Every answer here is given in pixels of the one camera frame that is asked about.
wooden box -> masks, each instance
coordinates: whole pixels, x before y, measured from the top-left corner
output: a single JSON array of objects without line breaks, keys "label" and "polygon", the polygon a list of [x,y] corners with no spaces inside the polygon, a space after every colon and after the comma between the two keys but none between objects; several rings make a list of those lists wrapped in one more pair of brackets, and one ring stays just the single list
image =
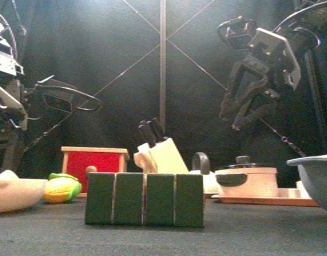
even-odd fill
[{"label": "wooden box", "polygon": [[62,147],[64,153],[62,172],[76,177],[83,185],[82,193],[88,189],[86,168],[95,166],[98,172],[126,172],[128,152],[123,148]]}]

black backdrop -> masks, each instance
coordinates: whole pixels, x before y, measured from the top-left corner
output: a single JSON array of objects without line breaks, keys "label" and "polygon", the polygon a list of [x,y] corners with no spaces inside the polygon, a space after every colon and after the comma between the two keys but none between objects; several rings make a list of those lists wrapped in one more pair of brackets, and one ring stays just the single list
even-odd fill
[{"label": "black backdrop", "polygon": [[[159,117],[160,110],[160,1],[16,3],[28,29],[27,37],[17,37],[25,86],[55,75],[106,103],[102,111],[75,113],[64,120],[25,153],[19,174],[47,177],[60,172],[62,146],[127,148],[128,171],[139,171],[132,162],[143,143],[138,124]],[[286,166],[286,160],[299,155],[262,122],[237,132],[218,117],[231,66],[247,53],[234,52],[221,42],[217,28],[221,22],[243,15],[255,19],[259,27],[273,29],[293,10],[293,1],[285,0],[168,0],[164,13],[166,133],[184,161],[191,167],[194,153],[203,151],[215,170],[247,154],[254,162],[277,165],[281,187],[294,186],[298,173]],[[16,25],[11,1],[0,1],[0,12]],[[31,121],[28,143],[60,118],[63,114],[50,111],[40,121]],[[307,155],[325,153],[306,74],[266,121]]]}]

knife block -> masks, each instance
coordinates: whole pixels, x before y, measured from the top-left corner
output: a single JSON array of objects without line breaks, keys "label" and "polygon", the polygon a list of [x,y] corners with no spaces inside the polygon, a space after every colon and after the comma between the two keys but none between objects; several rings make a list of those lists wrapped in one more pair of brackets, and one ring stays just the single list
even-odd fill
[{"label": "knife block", "polygon": [[138,147],[142,157],[155,163],[156,173],[162,174],[186,174],[188,168],[184,164],[179,150],[174,140],[168,138],[166,141],[158,143],[155,147],[148,148],[147,144]]}]

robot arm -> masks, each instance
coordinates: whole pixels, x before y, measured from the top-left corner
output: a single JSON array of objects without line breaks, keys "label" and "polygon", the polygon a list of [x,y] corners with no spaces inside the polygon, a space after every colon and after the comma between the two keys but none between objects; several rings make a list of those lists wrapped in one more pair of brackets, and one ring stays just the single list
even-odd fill
[{"label": "robot arm", "polygon": [[221,118],[237,114],[233,128],[241,130],[275,112],[281,84],[295,90],[301,80],[298,58],[327,38],[327,1],[291,14],[273,31],[254,29],[242,17],[221,24],[219,36],[235,50],[250,53],[234,64]]}]

toy fruit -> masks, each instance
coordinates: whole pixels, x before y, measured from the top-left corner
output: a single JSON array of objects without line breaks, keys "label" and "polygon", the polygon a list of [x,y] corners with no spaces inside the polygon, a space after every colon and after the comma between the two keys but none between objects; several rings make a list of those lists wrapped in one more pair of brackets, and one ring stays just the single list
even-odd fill
[{"label": "toy fruit", "polygon": [[46,185],[43,199],[52,204],[70,202],[82,191],[78,178],[66,173],[52,173]]}]

